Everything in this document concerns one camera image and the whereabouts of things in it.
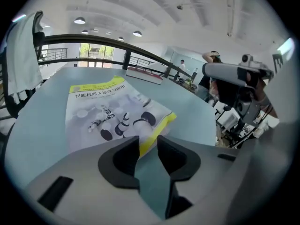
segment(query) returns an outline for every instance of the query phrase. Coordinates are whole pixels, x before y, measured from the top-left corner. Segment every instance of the white towel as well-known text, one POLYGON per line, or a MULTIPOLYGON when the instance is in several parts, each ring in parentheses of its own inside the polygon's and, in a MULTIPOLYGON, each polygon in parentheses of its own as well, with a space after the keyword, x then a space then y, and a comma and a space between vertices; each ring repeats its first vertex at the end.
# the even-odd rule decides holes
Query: white towel
POLYGON ((7 39, 8 94, 19 100, 27 98, 25 90, 31 90, 43 81, 33 46, 32 28, 35 14, 22 19, 11 30, 7 39))

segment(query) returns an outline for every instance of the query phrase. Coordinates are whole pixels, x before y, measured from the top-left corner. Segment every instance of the tree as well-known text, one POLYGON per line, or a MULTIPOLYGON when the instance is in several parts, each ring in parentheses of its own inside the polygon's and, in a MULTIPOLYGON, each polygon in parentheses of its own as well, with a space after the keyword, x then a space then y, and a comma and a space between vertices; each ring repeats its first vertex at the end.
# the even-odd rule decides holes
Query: tree
POLYGON ((80 44, 80 53, 79 57, 87 57, 88 56, 88 50, 89 50, 90 44, 88 43, 81 43, 80 44))
POLYGON ((104 54, 104 51, 105 51, 105 46, 102 45, 100 48, 99 48, 99 54, 104 54))
POLYGON ((109 46, 106 46, 106 50, 105 50, 105 59, 112 59, 113 58, 113 50, 114 48, 113 47, 109 47, 109 46))

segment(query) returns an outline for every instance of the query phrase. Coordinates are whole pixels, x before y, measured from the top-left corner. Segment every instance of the black cable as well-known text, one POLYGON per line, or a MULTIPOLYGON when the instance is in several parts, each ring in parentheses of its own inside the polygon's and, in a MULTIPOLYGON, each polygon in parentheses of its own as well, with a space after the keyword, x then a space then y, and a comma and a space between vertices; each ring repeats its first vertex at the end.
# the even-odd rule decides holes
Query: black cable
POLYGON ((268 111, 268 109, 270 108, 271 103, 268 105, 266 113, 264 114, 264 116, 262 117, 262 119, 259 121, 259 123, 257 124, 257 127, 253 128, 251 132, 249 132, 247 135, 243 136, 238 142, 236 142, 234 145, 232 145, 231 147, 233 148, 236 144, 240 143, 241 141, 243 141, 247 136, 251 136, 251 134, 259 127, 259 125, 262 123, 262 121, 269 115, 269 113, 273 110, 273 107, 271 107, 270 111, 268 111))

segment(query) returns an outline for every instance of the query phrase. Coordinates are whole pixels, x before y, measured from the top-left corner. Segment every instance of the ceiling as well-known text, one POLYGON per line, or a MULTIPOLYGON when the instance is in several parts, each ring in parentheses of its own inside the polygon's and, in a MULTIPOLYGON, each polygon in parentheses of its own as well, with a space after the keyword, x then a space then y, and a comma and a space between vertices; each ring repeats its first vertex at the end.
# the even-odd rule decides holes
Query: ceiling
POLYGON ((22 12, 38 10, 44 12, 42 22, 51 25, 54 34, 98 28, 95 35, 107 36, 110 31, 111 38, 122 36, 128 43, 161 42, 198 53, 206 52, 200 42, 208 47, 220 44, 224 51, 242 47, 258 53, 288 38, 264 0, 30 0, 22 12), (86 24, 73 23, 79 16, 86 24), (143 37, 133 36, 135 30, 143 37), (199 43, 187 47, 193 38, 199 43))

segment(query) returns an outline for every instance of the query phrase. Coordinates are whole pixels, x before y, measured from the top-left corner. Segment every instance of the yellow stripe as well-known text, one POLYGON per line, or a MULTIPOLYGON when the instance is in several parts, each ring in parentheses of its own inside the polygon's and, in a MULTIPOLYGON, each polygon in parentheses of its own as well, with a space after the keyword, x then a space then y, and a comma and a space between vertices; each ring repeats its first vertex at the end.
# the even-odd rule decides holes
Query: yellow stripe
POLYGON ((140 144, 140 156, 144 155, 147 152, 147 150, 151 147, 155 139, 157 139, 158 135, 164 130, 167 124, 169 122, 172 122, 175 118, 176 114, 172 112, 160 122, 160 124, 154 129, 152 135, 148 137, 145 142, 140 144))
POLYGON ((113 79, 108 82, 71 86, 69 93, 108 89, 113 86, 119 85, 120 83, 122 83, 124 81, 125 81, 125 79, 123 77, 114 76, 113 79))

